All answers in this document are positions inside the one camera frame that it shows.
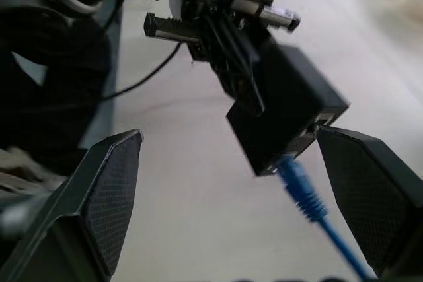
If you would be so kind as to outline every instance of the cable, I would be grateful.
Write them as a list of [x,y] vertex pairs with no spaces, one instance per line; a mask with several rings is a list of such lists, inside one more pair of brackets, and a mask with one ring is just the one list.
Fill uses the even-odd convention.
[[344,255],[346,260],[349,264],[353,267],[354,271],[358,274],[360,279],[368,279],[369,275],[367,274],[366,270],[362,266],[362,264],[357,260],[357,257],[352,253],[350,247],[346,244],[346,242],[342,239],[342,237],[337,233],[335,228],[331,225],[330,221],[326,218],[320,218],[317,221],[322,229],[327,233],[330,237],[334,245],[341,251]]
[[114,19],[118,15],[120,8],[124,4],[124,1],[125,0],[116,0],[113,11],[111,12],[111,14],[108,17],[104,26],[86,44],[84,44],[81,47],[77,48],[76,50],[73,50],[73,51],[70,51],[70,52],[53,52],[53,51],[42,50],[42,53],[48,54],[52,57],[71,57],[71,56],[83,53],[84,51],[86,51],[88,48],[90,48],[95,42],[97,42],[99,39],[101,39],[106,34],[107,30],[110,28]]
[[159,65],[157,66],[150,74],[148,74],[146,77],[144,77],[142,80],[136,82],[135,84],[119,91],[115,92],[114,94],[111,94],[109,96],[105,96],[99,99],[94,100],[88,100],[86,102],[80,103],[80,104],[63,104],[63,105],[51,105],[51,106],[43,106],[40,108],[29,108],[29,109],[22,109],[17,111],[9,111],[10,113],[18,113],[18,114],[47,114],[52,112],[63,112],[68,110],[74,110],[74,109],[80,109],[80,108],[86,108],[91,106],[96,106],[97,104],[101,102],[107,102],[109,100],[113,100],[115,98],[121,97],[122,95],[125,95],[141,85],[145,84],[149,79],[151,79],[154,75],[156,75],[164,66],[166,66],[173,57],[178,53],[181,43],[178,43],[175,47],[175,49],[172,51],[172,53]]
[[294,161],[293,157],[286,156],[278,166],[278,174],[285,184],[285,189],[301,212],[310,221],[317,222],[321,225],[322,229],[327,233],[360,279],[369,279],[370,276],[364,266],[357,260],[357,257],[335,231],[329,220],[325,218],[328,213],[326,207],[314,191],[303,167]]

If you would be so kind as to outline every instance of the blue ethernet cable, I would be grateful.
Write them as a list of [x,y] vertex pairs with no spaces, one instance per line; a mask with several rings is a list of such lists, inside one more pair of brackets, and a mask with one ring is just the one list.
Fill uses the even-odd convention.
[[314,191],[303,167],[294,161],[293,157],[285,156],[278,165],[278,174],[297,207],[311,222],[320,224],[360,279],[371,278],[350,247],[326,218],[327,209]]

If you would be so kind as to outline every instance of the black box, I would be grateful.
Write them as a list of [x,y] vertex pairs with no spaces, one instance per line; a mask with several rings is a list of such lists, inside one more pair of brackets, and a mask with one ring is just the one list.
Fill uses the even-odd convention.
[[267,40],[257,48],[262,65],[255,81],[266,111],[259,117],[237,103],[227,119],[257,176],[272,174],[284,154],[300,155],[348,104],[298,49]]

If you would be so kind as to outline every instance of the white table surface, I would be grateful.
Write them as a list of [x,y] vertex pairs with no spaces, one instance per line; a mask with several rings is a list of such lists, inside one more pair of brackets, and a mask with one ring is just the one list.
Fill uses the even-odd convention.
[[[127,0],[118,88],[148,74],[174,43],[147,39],[147,11],[168,0]],[[423,176],[423,24],[388,0],[275,0],[297,11],[292,35],[349,100],[335,126],[381,138]],[[295,209],[276,177],[254,178],[225,119],[231,107],[210,67],[186,47],[141,89],[116,101],[115,132],[142,128],[132,220],[113,282],[319,281],[355,275],[318,227]],[[360,253],[332,194],[317,144],[300,157],[330,218]]]

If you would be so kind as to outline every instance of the black cloth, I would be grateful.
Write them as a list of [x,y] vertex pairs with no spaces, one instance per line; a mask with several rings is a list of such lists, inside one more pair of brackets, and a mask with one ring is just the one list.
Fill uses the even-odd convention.
[[[87,43],[100,26],[92,19],[71,28],[72,46]],[[55,60],[44,84],[36,84],[14,59],[10,49],[0,50],[0,107],[37,108],[82,103],[102,96],[111,70],[110,44],[106,36],[85,52]],[[53,172],[70,176],[86,153],[78,144],[96,112],[96,106],[54,113],[1,116],[0,147],[16,146]]]

